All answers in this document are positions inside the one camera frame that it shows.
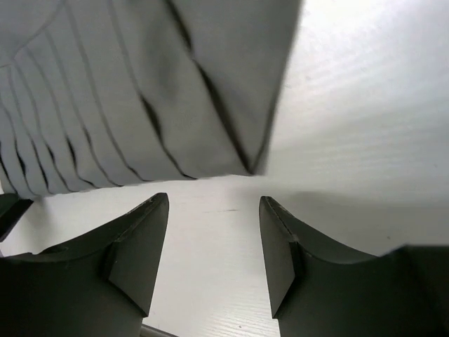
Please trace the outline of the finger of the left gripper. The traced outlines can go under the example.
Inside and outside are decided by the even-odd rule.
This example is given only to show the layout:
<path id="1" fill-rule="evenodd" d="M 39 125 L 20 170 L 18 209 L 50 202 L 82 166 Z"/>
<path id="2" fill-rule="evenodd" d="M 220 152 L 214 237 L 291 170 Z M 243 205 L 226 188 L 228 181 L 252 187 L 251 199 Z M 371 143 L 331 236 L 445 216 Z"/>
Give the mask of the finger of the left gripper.
<path id="1" fill-rule="evenodd" d="M 34 202 L 21 199 L 16 194 L 2 194 L 0 197 L 0 241 L 11 233 L 17 222 Z"/>

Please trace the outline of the grey pleated skirt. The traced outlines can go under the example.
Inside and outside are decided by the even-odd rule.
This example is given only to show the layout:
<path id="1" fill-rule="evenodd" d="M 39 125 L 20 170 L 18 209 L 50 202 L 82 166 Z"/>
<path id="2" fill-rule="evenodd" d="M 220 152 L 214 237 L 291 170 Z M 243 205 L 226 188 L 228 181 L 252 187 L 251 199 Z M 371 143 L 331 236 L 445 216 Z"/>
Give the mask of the grey pleated skirt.
<path id="1" fill-rule="evenodd" d="M 2 1 L 1 188 L 264 172 L 299 1 Z"/>

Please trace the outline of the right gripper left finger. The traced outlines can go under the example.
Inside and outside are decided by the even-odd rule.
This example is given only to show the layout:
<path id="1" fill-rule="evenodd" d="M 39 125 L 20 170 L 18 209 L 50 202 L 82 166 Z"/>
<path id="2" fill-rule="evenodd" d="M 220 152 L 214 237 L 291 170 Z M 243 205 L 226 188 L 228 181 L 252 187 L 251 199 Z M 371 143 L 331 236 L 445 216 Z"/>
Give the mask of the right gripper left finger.
<path id="1" fill-rule="evenodd" d="M 1 258 L 2 336 L 140 336 L 168 224 L 158 193 L 38 254 Z"/>

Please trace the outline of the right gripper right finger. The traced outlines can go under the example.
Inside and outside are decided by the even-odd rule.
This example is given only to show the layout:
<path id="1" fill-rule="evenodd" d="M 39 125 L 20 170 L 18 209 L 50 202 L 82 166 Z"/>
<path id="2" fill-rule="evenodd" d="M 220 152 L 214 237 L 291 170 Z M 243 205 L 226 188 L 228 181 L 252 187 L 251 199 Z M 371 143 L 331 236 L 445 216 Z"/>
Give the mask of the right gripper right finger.
<path id="1" fill-rule="evenodd" d="M 448 248 L 373 256 L 259 204 L 272 317 L 282 336 L 447 336 Z"/>

